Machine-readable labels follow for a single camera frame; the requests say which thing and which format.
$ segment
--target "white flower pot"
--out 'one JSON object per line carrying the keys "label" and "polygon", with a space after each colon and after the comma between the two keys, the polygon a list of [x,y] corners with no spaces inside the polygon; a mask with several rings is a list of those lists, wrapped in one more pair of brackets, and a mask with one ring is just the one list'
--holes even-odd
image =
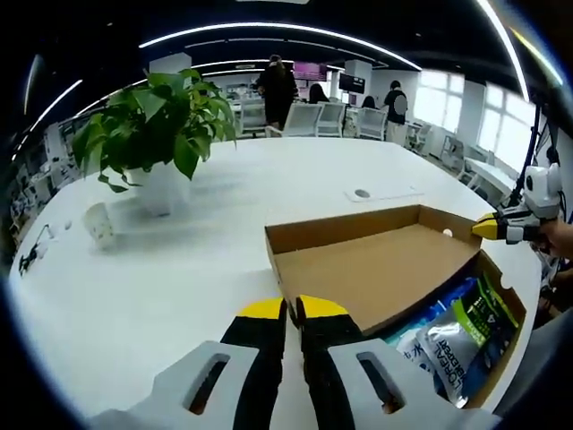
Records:
{"label": "white flower pot", "polygon": [[185,203],[187,179],[173,162],[157,163],[149,173],[141,168],[128,172],[130,182],[135,186],[141,205],[154,217],[171,214],[175,207]]}

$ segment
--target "monitor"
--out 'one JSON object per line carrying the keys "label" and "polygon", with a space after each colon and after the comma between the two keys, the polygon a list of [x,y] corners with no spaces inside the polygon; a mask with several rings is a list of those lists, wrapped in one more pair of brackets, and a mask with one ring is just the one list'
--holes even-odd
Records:
{"label": "monitor", "polygon": [[340,74],[340,79],[338,81],[338,87],[342,91],[354,92],[356,94],[364,94],[365,84],[365,79],[344,73]]}
{"label": "monitor", "polygon": [[295,61],[293,65],[293,75],[295,79],[305,81],[326,81],[327,68],[324,64],[301,63]]}

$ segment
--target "blue package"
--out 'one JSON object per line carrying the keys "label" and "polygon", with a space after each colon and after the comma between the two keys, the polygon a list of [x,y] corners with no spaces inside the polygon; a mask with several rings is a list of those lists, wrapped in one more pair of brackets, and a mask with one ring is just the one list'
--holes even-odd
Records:
{"label": "blue package", "polygon": [[426,324],[431,323],[438,316],[446,312],[446,310],[451,307],[452,303],[463,297],[469,290],[471,290],[476,282],[477,278],[464,279],[464,282],[461,285],[445,293],[435,304],[424,309],[422,312],[415,314],[407,324],[392,333],[384,339],[384,341],[391,347],[396,348],[400,339],[407,331],[421,329]]}

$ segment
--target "white chair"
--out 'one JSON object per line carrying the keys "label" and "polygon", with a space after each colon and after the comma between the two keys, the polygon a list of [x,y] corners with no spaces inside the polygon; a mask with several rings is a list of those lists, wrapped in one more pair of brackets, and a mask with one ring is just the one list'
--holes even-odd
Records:
{"label": "white chair", "polygon": [[363,107],[358,112],[356,135],[358,137],[366,136],[383,141],[385,119],[386,112],[378,109],[370,109],[369,107]]}
{"label": "white chair", "polygon": [[342,121],[346,105],[321,103],[324,106],[319,117],[319,136],[342,137]]}
{"label": "white chair", "polygon": [[466,163],[468,159],[477,159],[478,161],[493,165],[495,156],[490,150],[482,150],[475,146],[464,145],[464,163],[462,164],[461,172],[459,172],[458,181],[466,185],[474,184],[472,181],[475,177],[475,172]]}
{"label": "white chair", "polygon": [[430,141],[430,135],[432,134],[432,125],[424,123],[418,128],[418,123],[414,123],[415,126],[408,126],[408,149],[416,154],[420,155],[423,152],[423,147],[427,142]]}
{"label": "white chair", "polygon": [[239,116],[239,135],[256,134],[265,131],[265,102],[263,99],[241,100]]}
{"label": "white chair", "polygon": [[279,130],[271,125],[265,127],[267,137],[272,134],[278,134],[281,137],[287,136],[318,136],[319,135],[319,117],[321,116],[324,106],[306,105],[303,103],[293,103],[288,111],[285,129]]}

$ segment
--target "human hand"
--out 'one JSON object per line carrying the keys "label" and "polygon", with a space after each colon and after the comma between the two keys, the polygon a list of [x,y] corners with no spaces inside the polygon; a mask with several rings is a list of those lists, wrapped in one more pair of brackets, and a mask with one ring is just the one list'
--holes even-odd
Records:
{"label": "human hand", "polygon": [[562,219],[544,222],[539,232],[544,236],[541,249],[549,251],[551,256],[573,260],[573,226]]}
{"label": "human hand", "polygon": [[573,285],[573,269],[558,272],[551,282],[551,286],[554,288],[569,287],[571,285]]}

